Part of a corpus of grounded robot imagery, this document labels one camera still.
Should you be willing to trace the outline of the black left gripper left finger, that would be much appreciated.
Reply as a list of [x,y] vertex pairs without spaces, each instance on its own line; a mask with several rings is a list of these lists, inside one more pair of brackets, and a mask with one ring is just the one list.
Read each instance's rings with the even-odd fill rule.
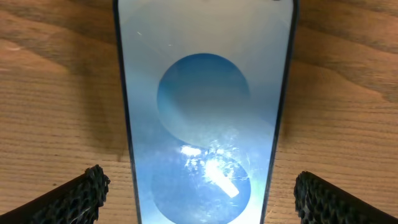
[[110,179],[97,164],[82,175],[1,215],[1,224],[93,224]]

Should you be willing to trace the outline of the blue Galaxy smartphone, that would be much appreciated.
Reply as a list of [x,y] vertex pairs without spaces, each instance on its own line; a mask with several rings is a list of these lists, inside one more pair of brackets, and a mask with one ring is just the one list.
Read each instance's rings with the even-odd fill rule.
[[113,2],[140,224],[264,222],[299,5]]

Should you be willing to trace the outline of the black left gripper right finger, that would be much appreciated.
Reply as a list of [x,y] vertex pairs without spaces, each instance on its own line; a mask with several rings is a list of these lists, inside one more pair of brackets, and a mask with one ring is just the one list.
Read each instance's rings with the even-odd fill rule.
[[303,171],[295,181],[295,211],[301,224],[397,224],[397,218]]

